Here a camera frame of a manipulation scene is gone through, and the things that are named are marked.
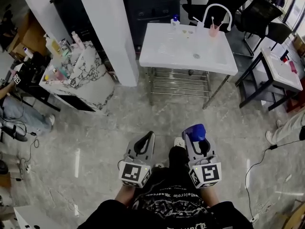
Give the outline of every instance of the person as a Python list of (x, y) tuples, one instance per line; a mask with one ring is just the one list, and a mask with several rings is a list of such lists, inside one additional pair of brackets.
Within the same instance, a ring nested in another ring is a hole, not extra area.
[(28, 133), (35, 133), (36, 135), (43, 135), (49, 133), (55, 122), (55, 116), (50, 115), (44, 117), (37, 110), (23, 104), (15, 98), (8, 96), (15, 87), (15, 82), (11, 81), (6, 87), (0, 90), (0, 121), (2, 124), (12, 123), (17, 121), (15, 125), (20, 126), (23, 131), (24, 127), (20, 123), (25, 124)]
[(195, 188), (188, 161), (183, 147), (173, 147), (169, 168), (154, 167), (141, 189), (123, 185), (114, 200), (102, 202), (78, 229), (252, 229), (232, 202), (219, 202), (212, 187)]
[(272, 145), (277, 144), (283, 138), (291, 134), (294, 130), (305, 126), (305, 109), (298, 112), (295, 116), (290, 118), (285, 125), (280, 120), (276, 121), (277, 130), (272, 133), (271, 131), (266, 132), (266, 139)]

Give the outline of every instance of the black t-shirt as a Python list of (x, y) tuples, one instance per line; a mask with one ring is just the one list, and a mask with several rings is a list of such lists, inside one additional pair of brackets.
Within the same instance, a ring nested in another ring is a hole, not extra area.
[(87, 228), (141, 229), (253, 229), (252, 224), (234, 208), (231, 202), (212, 208), (205, 205), (197, 193), (181, 185), (166, 182), (138, 195), (126, 206), (107, 200), (79, 226)]

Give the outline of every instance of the black chair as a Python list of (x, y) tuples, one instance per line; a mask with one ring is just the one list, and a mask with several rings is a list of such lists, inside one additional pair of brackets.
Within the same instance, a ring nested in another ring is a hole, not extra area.
[[(239, 31), (244, 31), (244, 42), (250, 55), (235, 52), (234, 54), (253, 58), (254, 51), (265, 37), (282, 44), (291, 33), (291, 30), (285, 24), (271, 23), (281, 15), (282, 12), (266, 0), (253, 0), (241, 14), (236, 13), (235, 24)], [(249, 37), (254, 34), (261, 38), (254, 51), (246, 40), (247, 32), (250, 33)]]
[[(232, 18), (234, 21), (235, 12), (246, 2), (247, 0), (209, 0), (206, 5), (194, 5), (192, 4), (192, 0), (187, 0), (187, 4), (183, 4), (183, 9), (188, 13), (189, 20), (194, 20), (193, 17), (202, 21), (204, 12), (206, 8), (213, 3), (219, 3), (224, 5), (232, 14)], [(210, 28), (212, 24), (211, 17), (214, 16), (214, 24), (221, 24), (224, 19), (226, 11), (220, 7), (212, 7), (209, 9), (206, 20), (204, 22), (204, 27)], [(223, 24), (220, 27), (220, 31), (228, 32), (227, 30), (228, 24)]]

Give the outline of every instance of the faucet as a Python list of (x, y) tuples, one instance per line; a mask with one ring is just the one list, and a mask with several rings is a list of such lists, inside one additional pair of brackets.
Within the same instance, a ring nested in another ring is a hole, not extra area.
[(229, 16), (230, 16), (230, 22), (229, 22), (229, 25), (228, 25), (227, 30), (230, 31), (230, 30), (231, 30), (231, 25), (232, 25), (232, 20), (233, 20), (233, 19), (232, 19), (232, 14), (231, 14), (231, 12), (230, 12), (224, 5), (221, 5), (221, 4), (219, 4), (219, 3), (210, 4), (210, 5), (206, 8), (206, 10), (205, 10), (205, 12), (204, 12), (204, 17), (203, 17), (202, 23), (205, 22), (205, 19), (206, 19), (206, 15), (207, 15), (207, 13), (208, 13), (208, 10), (210, 9), (210, 7), (213, 7), (213, 6), (219, 6), (219, 7), (222, 7), (223, 9), (227, 10), (227, 13), (228, 13)]

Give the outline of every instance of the concrete floor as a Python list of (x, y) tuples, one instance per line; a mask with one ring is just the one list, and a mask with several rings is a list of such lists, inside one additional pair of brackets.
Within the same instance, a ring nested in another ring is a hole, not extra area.
[[(236, 36), (229, 39), (233, 51), (242, 48), (242, 34), (235, 33)], [(251, 62), (241, 57), (235, 59), (241, 71)], [(223, 78), (223, 75), (211, 74), (212, 90)], [(101, 202), (114, 198), (120, 189), (117, 163), (130, 139), (154, 131), (154, 159), (166, 162), (174, 138), (185, 128), (202, 123), (216, 142), (222, 162), (223, 180), (215, 186), (220, 200), (232, 201), (250, 218), (245, 190), (246, 163), (248, 159), (251, 164), (260, 161), (262, 152), (269, 147), (264, 137), (266, 130), (275, 129), (277, 118), (282, 121), (288, 118), (283, 107), (267, 112), (260, 102), (254, 101), (239, 109), (240, 95), (233, 82), (226, 83), (204, 111), (202, 100), (197, 98), (157, 96), (154, 100), (155, 105), (150, 106), (141, 75), (137, 87), (116, 86), (108, 106), (109, 116), (78, 112), (53, 99), (61, 107), (58, 113), (36, 102), (34, 107), (45, 115), (54, 113), (56, 122), (50, 134), (39, 138), (40, 147), (32, 148), (30, 173), (23, 175), (22, 182), (12, 181), (14, 204), (32, 204), (64, 228), (76, 228)], [(283, 143), (297, 138), (298, 133), (292, 134)], [(20, 143), (5, 136), (1, 149), (27, 158), (32, 141), (33, 138)], [(81, 158), (76, 178), (75, 153), (78, 149)], [(284, 146), (268, 151), (264, 162), (251, 171), (252, 212), (253, 215), (261, 213), (254, 226), (256, 229), (282, 226), (283, 221), (277, 213), (288, 211), (296, 197), (280, 197), (275, 192), (304, 192), (304, 155), (301, 142)], [(289, 174), (292, 178), (284, 185)], [(74, 205), (78, 207), (79, 216), (75, 215)]]

